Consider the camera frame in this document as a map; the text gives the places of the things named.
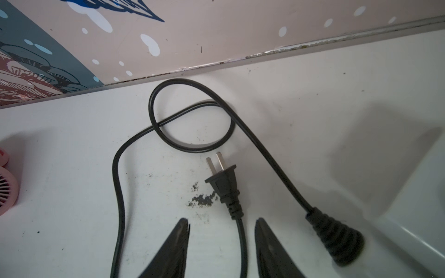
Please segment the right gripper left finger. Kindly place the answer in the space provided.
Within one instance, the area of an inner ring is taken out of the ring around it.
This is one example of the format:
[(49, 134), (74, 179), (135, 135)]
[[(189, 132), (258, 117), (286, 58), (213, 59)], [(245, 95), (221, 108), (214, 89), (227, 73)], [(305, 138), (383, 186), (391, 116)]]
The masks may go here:
[(181, 218), (140, 278), (183, 278), (185, 276), (190, 225)]

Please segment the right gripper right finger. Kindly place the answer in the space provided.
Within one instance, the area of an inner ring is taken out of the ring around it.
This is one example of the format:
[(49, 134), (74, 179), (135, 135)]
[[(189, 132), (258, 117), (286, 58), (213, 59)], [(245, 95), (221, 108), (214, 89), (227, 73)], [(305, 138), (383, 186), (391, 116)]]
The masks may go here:
[(263, 218), (256, 221), (254, 235), (260, 278), (305, 277)]

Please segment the pink blow dryer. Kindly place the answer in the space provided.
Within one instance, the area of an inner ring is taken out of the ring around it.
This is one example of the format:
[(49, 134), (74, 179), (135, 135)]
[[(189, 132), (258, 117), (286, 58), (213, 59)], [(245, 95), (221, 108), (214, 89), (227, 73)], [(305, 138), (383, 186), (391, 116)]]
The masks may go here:
[(20, 191), (16, 177), (5, 168), (8, 162), (9, 155), (1, 148), (1, 215), (15, 205)]

